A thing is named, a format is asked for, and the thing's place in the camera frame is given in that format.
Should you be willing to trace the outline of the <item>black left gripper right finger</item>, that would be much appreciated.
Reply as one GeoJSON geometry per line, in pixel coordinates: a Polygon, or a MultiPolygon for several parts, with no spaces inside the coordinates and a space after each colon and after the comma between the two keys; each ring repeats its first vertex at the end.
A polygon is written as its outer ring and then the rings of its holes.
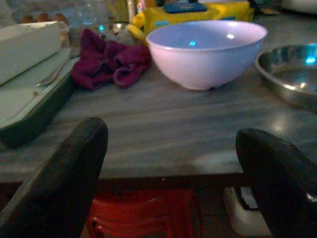
{"type": "Polygon", "coordinates": [[[274,238],[317,238],[317,165],[294,144],[244,128],[236,153],[274,238]]]}

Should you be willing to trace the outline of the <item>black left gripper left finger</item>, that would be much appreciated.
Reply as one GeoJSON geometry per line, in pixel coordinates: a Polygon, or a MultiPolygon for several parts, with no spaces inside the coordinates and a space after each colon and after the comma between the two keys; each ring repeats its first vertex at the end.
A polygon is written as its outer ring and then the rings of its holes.
{"type": "Polygon", "coordinates": [[[0,211],[0,238],[80,238],[107,145],[102,119],[79,123],[0,211]]]}

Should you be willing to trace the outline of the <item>green rectangular tray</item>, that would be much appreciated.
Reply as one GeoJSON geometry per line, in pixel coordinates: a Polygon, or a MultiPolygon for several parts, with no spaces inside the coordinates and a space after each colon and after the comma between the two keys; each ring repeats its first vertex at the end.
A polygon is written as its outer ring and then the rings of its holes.
{"type": "Polygon", "coordinates": [[[78,57],[62,68],[53,83],[36,87],[70,51],[71,48],[64,48],[0,85],[0,150],[16,148],[36,138],[70,98],[75,90],[70,73],[78,57]]]}

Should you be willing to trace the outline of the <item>red plastic stool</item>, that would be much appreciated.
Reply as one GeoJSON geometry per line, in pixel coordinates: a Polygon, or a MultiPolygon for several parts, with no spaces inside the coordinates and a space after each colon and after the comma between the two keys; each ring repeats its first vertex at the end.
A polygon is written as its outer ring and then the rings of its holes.
{"type": "Polygon", "coordinates": [[[202,212],[192,189],[98,192],[86,226],[90,238],[140,238],[158,232],[167,238],[194,238],[192,207],[202,229],[202,212]]]}

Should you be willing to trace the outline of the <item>steel spoon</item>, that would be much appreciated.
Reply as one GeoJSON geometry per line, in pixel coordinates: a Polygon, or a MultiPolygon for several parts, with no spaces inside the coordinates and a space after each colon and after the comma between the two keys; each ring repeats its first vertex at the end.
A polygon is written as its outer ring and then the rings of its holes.
{"type": "Polygon", "coordinates": [[[42,86],[46,86],[46,85],[50,85],[51,83],[53,83],[57,77],[57,75],[59,74],[59,72],[62,70],[62,68],[71,60],[74,59],[76,57],[79,57],[80,54],[80,48],[76,47],[76,48],[72,48],[69,55],[67,56],[66,59],[64,59],[62,61],[62,63],[60,63],[56,69],[54,69],[45,79],[41,80],[40,82],[38,82],[36,84],[36,87],[42,87],[42,86]]]}

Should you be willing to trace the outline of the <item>steel plate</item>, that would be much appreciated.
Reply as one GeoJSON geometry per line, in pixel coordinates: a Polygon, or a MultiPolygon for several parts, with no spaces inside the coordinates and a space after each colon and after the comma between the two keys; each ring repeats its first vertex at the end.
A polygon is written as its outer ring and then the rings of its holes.
{"type": "Polygon", "coordinates": [[[263,51],[257,56],[255,67],[270,92],[317,114],[317,43],[263,51]]]}

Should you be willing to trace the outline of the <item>maroon cloth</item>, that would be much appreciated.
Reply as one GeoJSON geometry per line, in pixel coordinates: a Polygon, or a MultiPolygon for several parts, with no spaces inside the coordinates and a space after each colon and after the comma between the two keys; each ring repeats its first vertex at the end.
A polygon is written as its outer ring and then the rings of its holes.
{"type": "Polygon", "coordinates": [[[128,88],[136,83],[152,63],[148,47],[106,41],[97,33],[82,30],[79,60],[71,71],[73,81],[88,90],[106,83],[128,88]]]}

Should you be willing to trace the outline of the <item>white rectangular box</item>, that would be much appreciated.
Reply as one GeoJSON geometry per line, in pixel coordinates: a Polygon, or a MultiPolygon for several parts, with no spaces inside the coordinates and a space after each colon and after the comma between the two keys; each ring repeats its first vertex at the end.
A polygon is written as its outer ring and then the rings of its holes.
{"type": "Polygon", "coordinates": [[[0,28],[0,85],[59,52],[68,32],[63,21],[0,28]]]}

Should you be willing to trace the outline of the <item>white plastic bowl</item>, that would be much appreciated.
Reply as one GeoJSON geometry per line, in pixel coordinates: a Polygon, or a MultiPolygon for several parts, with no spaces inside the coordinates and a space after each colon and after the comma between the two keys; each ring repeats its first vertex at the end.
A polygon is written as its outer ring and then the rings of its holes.
{"type": "Polygon", "coordinates": [[[209,90],[244,73],[259,54],[268,30],[235,20],[192,21],[161,27],[146,41],[160,72],[191,90],[209,90]]]}

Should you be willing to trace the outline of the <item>small steel bowl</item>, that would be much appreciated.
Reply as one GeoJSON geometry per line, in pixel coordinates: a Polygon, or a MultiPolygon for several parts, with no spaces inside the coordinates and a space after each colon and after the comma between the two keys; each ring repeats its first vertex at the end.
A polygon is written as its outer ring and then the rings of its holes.
{"type": "Polygon", "coordinates": [[[128,30],[127,23],[100,24],[94,27],[94,31],[105,41],[115,41],[128,46],[139,43],[128,30]]]}

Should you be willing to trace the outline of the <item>clear egg carton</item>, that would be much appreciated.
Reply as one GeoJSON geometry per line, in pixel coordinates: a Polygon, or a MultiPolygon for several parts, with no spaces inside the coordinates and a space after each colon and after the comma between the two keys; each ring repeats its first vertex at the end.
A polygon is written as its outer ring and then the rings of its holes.
{"type": "Polygon", "coordinates": [[[62,15],[68,26],[95,26],[110,23],[110,13],[93,2],[40,2],[23,3],[14,12],[14,18],[21,22],[25,16],[32,16],[37,21],[41,14],[47,14],[50,20],[62,15]]]}

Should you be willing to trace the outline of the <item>yellow packet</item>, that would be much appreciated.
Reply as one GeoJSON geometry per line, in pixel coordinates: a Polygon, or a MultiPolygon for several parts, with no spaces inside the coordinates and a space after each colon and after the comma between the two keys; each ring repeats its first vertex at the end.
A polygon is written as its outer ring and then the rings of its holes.
{"type": "Polygon", "coordinates": [[[161,27],[189,21],[238,20],[251,22],[254,8],[248,1],[207,2],[200,12],[167,13],[162,7],[149,7],[135,15],[126,29],[138,40],[161,27]]]}

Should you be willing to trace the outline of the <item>blue rectangular lid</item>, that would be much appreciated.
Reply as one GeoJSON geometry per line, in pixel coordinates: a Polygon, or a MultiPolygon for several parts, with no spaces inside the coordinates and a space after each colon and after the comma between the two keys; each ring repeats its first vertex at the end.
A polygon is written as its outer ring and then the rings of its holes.
{"type": "Polygon", "coordinates": [[[168,3],[163,5],[163,10],[166,13],[188,13],[188,12],[204,12],[207,8],[198,2],[193,3],[168,3]]]}

